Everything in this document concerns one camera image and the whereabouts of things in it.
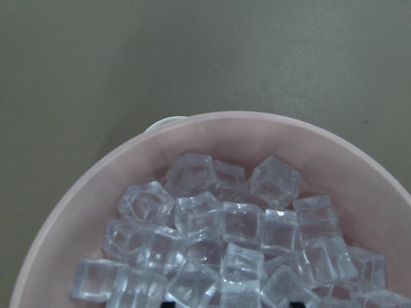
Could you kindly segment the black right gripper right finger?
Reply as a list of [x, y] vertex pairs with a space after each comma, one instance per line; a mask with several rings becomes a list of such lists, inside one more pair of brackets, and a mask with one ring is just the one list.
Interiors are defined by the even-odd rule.
[[289, 302], [289, 308], [306, 308], [304, 302]]

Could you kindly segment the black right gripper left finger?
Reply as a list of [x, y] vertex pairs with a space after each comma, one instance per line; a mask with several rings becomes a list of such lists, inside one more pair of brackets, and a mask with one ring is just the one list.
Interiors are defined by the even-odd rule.
[[163, 302], [162, 308], [176, 308], [176, 302]]

